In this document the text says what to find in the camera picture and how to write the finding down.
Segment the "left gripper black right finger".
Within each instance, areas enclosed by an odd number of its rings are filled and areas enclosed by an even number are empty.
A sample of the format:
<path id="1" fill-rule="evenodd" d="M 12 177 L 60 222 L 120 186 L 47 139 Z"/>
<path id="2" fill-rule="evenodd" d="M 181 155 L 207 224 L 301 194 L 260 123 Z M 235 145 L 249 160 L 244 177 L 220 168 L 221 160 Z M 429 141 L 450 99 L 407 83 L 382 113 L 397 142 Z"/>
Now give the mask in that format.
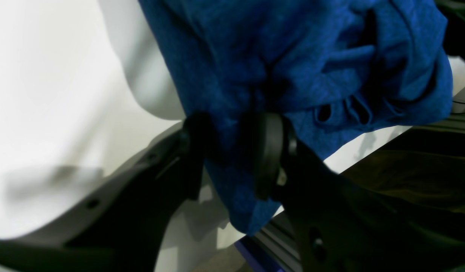
<path id="1" fill-rule="evenodd" d="M 448 272 L 465 267 L 465 219 L 345 179 L 277 113 L 253 123 L 255 195 L 280 202 L 304 272 Z"/>

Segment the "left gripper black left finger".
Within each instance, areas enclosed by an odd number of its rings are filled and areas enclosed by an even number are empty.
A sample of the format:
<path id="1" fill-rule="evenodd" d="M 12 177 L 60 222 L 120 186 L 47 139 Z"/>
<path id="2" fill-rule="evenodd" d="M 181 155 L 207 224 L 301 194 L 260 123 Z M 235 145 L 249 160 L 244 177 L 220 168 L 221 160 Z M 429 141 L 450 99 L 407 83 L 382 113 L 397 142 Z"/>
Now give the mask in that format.
<path id="1" fill-rule="evenodd" d="M 0 265 L 20 272 L 151 272 L 176 210 L 197 200 L 211 117 L 189 116 L 60 217 L 15 239 L 0 240 Z"/>

